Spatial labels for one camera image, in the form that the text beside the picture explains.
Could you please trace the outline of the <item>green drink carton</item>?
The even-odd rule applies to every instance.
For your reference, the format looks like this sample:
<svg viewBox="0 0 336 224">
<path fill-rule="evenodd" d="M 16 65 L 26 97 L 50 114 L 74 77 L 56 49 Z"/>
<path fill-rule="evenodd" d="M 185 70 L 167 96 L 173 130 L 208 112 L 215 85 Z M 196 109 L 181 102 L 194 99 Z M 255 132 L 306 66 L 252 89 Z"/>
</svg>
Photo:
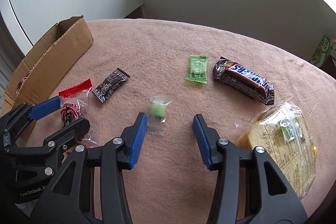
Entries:
<svg viewBox="0 0 336 224">
<path fill-rule="evenodd" d="M 328 59 L 335 64 L 335 36 L 331 38 L 324 36 L 309 62 L 321 68 Z"/>
</svg>

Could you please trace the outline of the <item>black candy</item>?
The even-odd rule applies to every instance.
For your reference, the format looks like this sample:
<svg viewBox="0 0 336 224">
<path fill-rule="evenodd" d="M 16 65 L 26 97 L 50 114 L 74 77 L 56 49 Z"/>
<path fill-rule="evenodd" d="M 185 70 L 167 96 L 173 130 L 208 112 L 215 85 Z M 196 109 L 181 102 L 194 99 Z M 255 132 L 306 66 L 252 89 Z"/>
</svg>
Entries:
<svg viewBox="0 0 336 224">
<path fill-rule="evenodd" d="M 101 103 L 104 103 L 128 79 L 130 79 L 130 75 L 122 69 L 117 68 L 101 84 L 93 89 L 92 93 Z"/>
</svg>

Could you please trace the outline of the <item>Snickers bar on table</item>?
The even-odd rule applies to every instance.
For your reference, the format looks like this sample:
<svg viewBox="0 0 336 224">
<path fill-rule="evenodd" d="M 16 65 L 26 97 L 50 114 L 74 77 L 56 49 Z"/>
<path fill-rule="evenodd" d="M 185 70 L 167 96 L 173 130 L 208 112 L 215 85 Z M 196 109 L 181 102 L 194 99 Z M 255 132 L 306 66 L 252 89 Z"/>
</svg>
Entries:
<svg viewBox="0 0 336 224">
<path fill-rule="evenodd" d="M 221 57 L 214 65 L 213 77 L 267 106 L 274 104 L 274 86 L 239 63 Z"/>
</svg>

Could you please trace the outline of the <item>brown cardboard box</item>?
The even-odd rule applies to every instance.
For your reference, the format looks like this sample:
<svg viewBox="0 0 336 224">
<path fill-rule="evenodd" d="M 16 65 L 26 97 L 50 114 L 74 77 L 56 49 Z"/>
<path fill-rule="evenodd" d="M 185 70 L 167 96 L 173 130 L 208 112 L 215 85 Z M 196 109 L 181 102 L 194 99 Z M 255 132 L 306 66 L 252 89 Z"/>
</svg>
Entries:
<svg viewBox="0 0 336 224">
<path fill-rule="evenodd" d="M 73 16 L 52 26 L 12 74 L 3 94 L 2 113 L 24 102 L 38 105 L 48 100 L 92 44 L 93 36 L 83 16 Z"/>
</svg>

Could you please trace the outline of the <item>green snack packet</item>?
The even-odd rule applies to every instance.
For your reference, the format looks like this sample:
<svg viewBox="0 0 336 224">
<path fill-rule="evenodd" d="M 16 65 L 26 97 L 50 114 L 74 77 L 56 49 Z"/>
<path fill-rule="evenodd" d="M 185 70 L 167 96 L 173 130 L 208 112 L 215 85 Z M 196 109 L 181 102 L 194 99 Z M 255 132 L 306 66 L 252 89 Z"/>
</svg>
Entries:
<svg viewBox="0 0 336 224">
<path fill-rule="evenodd" d="M 206 84 L 208 60 L 209 57 L 207 55 L 191 55 L 186 80 Z"/>
</svg>

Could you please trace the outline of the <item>green candy clear wrapper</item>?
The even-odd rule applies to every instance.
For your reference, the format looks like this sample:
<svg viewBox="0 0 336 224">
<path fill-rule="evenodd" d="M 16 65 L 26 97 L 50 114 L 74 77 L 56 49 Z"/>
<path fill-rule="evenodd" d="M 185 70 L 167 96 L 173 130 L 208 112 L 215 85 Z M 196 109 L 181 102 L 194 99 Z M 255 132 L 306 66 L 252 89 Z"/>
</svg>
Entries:
<svg viewBox="0 0 336 224">
<path fill-rule="evenodd" d="M 167 97 L 150 97 L 150 110 L 147 115 L 147 132 L 163 135 L 166 131 L 166 109 L 172 103 Z"/>
</svg>

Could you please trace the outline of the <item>red clear snack packet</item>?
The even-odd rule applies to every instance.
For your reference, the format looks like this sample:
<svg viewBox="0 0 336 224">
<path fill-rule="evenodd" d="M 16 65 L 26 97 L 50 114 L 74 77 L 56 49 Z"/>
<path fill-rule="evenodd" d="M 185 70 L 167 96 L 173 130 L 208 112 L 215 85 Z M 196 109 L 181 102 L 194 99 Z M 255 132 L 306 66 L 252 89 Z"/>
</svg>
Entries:
<svg viewBox="0 0 336 224">
<path fill-rule="evenodd" d="M 71 122 L 85 118 L 90 122 L 90 129 L 81 137 L 81 142 L 88 148 L 98 147 L 98 130 L 89 106 L 89 95 L 92 91 L 92 83 L 90 79 L 65 89 L 58 93 L 60 98 L 60 117 L 61 126 L 65 127 Z"/>
</svg>

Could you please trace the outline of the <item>sponge cake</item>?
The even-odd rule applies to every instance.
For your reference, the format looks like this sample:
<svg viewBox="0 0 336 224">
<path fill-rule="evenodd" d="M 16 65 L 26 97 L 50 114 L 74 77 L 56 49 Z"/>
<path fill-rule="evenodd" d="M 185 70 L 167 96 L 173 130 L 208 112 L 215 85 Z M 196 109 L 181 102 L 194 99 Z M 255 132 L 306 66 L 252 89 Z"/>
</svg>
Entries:
<svg viewBox="0 0 336 224">
<path fill-rule="evenodd" d="M 315 179 L 317 149 L 297 100 L 269 106 L 250 122 L 239 119 L 235 127 L 236 146 L 264 147 L 302 199 Z"/>
</svg>

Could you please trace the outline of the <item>pink table cloth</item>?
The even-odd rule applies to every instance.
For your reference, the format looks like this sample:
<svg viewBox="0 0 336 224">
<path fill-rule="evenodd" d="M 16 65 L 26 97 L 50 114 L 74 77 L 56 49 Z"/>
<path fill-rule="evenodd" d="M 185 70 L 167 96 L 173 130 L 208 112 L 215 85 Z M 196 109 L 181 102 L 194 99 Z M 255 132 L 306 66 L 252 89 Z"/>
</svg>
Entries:
<svg viewBox="0 0 336 224">
<path fill-rule="evenodd" d="M 43 101 L 58 91 L 91 79 L 100 84 L 121 68 L 130 80 L 106 103 L 92 98 L 90 114 L 97 141 L 104 144 L 149 108 L 149 98 L 167 96 L 164 135 L 147 135 L 138 164 L 124 174 L 134 223 L 205 223 L 213 199 L 216 173 L 202 163 L 192 121 L 201 113 L 209 126 L 231 141 L 238 138 L 236 120 L 250 121 L 264 105 L 223 83 L 186 81 L 189 57 L 205 54 L 209 69 L 226 57 L 264 76 L 275 88 L 276 101 L 294 97 L 318 149 L 317 173 L 302 203 L 315 215 L 335 182 L 335 79 L 309 62 L 258 40 L 228 31 L 187 23 L 146 19 L 88 22 L 94 42 L 64 78 L 50 77 L 64 61 L 24 88 L 30 102 Z"/>
</svg>

